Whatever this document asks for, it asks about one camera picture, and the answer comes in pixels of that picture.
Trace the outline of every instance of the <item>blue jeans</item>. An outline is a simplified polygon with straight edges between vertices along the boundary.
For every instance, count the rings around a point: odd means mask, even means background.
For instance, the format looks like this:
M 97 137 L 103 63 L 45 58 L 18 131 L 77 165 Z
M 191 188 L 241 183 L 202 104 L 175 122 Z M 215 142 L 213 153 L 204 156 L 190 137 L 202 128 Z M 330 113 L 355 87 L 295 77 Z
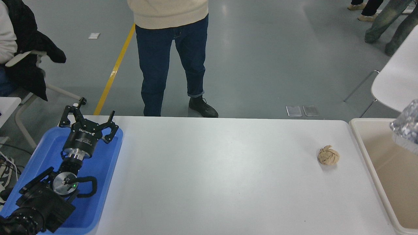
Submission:
M 372 27 L 366 31 L 364 40 L 374 43 L 383 32 L 402 14 L 412 0 L 390 0 L 382 12 L 376 17 Z M 399 48 L 412 29 L 418 24 L 418 8 L 415 8 L 399 25 L 392 40 L 386 44 L 385 52 L 389 55 Z
M 195 23 L 175 28 L 144 29 L 136 26 L 139 65 L 144 75 L 141 96 L 145 104 L 145 116 L 161 116 L 173 40 L 186 71 L 187 95 L 196 98 L 204 94 L 203 63 L 206 58 L 208 18 L 206 16 Z
M 7 79 L 4 67 L 0 64 L 0 96 L 6 97 L 15 91 L 16 88 L 17 86 Z

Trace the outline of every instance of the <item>beige container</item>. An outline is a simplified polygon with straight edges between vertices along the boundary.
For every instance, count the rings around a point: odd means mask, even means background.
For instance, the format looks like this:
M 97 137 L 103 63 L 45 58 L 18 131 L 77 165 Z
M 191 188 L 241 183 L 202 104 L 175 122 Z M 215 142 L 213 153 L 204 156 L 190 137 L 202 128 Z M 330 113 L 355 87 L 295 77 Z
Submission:
M 392 121 L 355 118 L 350 126 L 395 231 L 418 235 L 418 156 L 393 142 Z

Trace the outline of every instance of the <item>gray floor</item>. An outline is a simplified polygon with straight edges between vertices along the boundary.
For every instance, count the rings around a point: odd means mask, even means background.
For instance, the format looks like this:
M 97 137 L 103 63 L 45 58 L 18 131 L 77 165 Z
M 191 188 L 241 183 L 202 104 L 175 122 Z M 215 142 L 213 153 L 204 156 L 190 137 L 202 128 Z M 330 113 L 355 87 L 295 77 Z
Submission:
M 82 107 L 92 115 L 133 23 L 120 0 L 25 0 L 39 30 L 67 55 L 65 64 L 45 57 L 40 65 L 53 85 L 87 98 Z M 315 105 L 320 116 L 298 119 L 350 121 L 373 100 L 368 80 L 347 102 L 343 99 L 389 57 L 383 53 L 399 17 L 376 44 L 363 41 L 370 22 L 361 11 L 349 11 L 347 0 L 210 0 L 204 97 L 220 118 L 287 119 L 286 105 Z M 87 39 L 101 33 L 98 39 Z M 132 39 L 101 115 L 142 115 L 142 73 L 135 36 Z M 47 91 L 23 114 L 35 141 L 57 125 L 65 105 L 76 100 Z M 186 79 L 174 48 L 162 115 L 199 117 L 187 108 Z M 376 103 L 364 117 L 395 118 L 398 113 Z M 13 118 L 0 129 L 8 144 L 30 150 Z M 0 149 L 25 165 L 28 154 Z

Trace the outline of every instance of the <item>chair leg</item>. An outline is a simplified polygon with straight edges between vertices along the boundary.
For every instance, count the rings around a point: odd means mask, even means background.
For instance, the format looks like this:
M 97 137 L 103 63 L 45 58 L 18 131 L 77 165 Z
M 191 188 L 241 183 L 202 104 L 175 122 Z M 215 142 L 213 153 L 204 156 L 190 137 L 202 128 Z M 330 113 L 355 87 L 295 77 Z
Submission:
M 58 93 L 61 93 L 61 94 L 63 94 L 63 95 L 66 95 L 66 96 L 68 96 L 68 97 L 74 98 L 74 99 L 76 99 L 76 100 L 80 100 L 80 99 L 82 98 L 81 96 L 75 95 L 75 94 L 73 94 L 73 93 L 71 93 L 71 92 L 68 92 L 68 91 L 66 91 L 66 90 L 63 90 L 63 89 L 61 89 L 61 88 L 59 88 L 59 87 L 53 86 L 53 85 L 48 84 L 48 83 L 46 83 L 46 88 L 51 89 L 51 90 L 53 90 L 53 91 L 56 91 L 56 92 L 58 92 Z
M 28 130 L 25 128 L 25 126 L 23 125 L 20 116 L 22 115 L 22 113 L 28 108 L 28 106 L 34 101 L 36 100 L 37 96 L 32 95 L 21 107 L 20 109 L 16 112 L 15 115 L 15 123 L 18 126 L 18 128 L 20 129 L 20 131 L 22 132 L 23 136 L 25 137 L 25 139 L 27 140 L 27 142 L 29 143 L 29 145 L 31 146 L 31 148 L 35 149 L 37 144 L 35 143 L 35 141 L 33 140 L 33 138 L 30 136 Z
M 350 96 L 352 96 L 354 94 L 354 92 L 357 91 L 358 88 L 360 88 L 361 85 L 363 85 L 363 83 L 374 73 L 376 72 L 377 74 L 379 74 L 379 70 L 373 70 L 369 73 L 369 75 L 367 75 L 366 78 L 363 79 L 363 81 L 356 87 L 354 88 L 354 90 L 347 96 L 347 98 L 344 99 L 344 102 L 346 102 L 348 100 L 348 98 L 350 98 Z
M 369 111 L 369 109 L 372 107 L 372 105 L 374 104 L 374 102 L 376 102 L 377 101 L 377 99 L 374 99 L 373 101 L 372 101 L 372 103 L 369 105 L 369 107 L 367 107 L 367 109 L 366 109 L 366 111 L 364 111 L 364 113 L 360 116 L 361 118 L 364 116 L 364 114 L 366 114 L 366 112 L 367 111 Z

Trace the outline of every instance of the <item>robotic arm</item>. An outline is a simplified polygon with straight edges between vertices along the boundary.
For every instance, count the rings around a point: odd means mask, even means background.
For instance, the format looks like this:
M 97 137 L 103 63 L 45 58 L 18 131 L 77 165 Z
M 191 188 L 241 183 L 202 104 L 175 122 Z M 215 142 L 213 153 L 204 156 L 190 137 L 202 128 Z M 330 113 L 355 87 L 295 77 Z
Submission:
M 84 158 L 91 158 L 97 142 L 112 141 L 118 126 L 112 121 L 114 111 L 106 123 L 98 124 L 87 120 L 79 107 L 66 106 L 59 127 L 70 127 L 68 115 L 72 113 L 75 123 L 62 148 L 63 159 L 58 171 L 49 167 L 27 183 L 19 193 L 19 206 L 10 216 L 0 216 L 1 235 L 34 235 L 49 230 L 55 232 L 75 210 L 71 202 L 76 198 L 91 197 L 97 191 L 97 179 L 94 176 L 77 177 Z M 111 132 L 103 136 L 102 130 L 110 128 Z M 79 183 L 91 182 L 92 191 L 81 194 L 77 189 Z

